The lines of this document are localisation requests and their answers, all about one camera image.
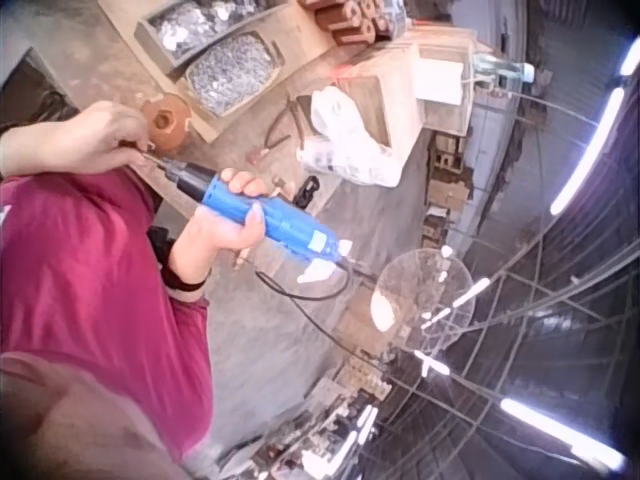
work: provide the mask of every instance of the person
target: person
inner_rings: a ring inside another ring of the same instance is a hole
[[[36,478],[184,478],[209,430],[204,280],[264,219],[257,202],[245,226],[200,206],[159,268],[150,192],[127,167],[148,143],[144,117],[111,102],[0,137],[2,428]]]

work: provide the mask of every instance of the bin of screws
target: bin of screws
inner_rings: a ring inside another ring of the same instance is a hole
[[[146,16],[136,39],[171,73],[225,35],[270,14],[287,0],[179,0]]]
[[[255,32],[212,45],[187,69],[190,93],[210,113],[224,116],[240,108],[273,82],[277,54]]]

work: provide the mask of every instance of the white plastic bag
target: white plastic bag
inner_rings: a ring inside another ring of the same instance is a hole
[[[304,150],[298,151],[304,165],[360,185],[398,185],[403,163],[371,138],[358,107],[341,90],[326,87],[313,93],[311,123],[325,137],[305,139]]]

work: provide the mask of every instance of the power tool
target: power tool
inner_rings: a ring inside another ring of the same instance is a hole
[[[147,157],[164,170],[165,177],[178,190],[236,223],[244,224],[251,206],[258,202],[264,212],[266,236],[298,257],[337,263],[347,253],[351,242],[340,241],[331,229],[282,198],[231,193],[214,170],[195,163]]]

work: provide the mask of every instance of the red t-shirt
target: red t-shirt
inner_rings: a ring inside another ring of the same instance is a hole
[[[174,458],[213,414],[207,302],[170,298],[133,175],[43,174],[0,186],[1,351],[80,367],[133,399]]]

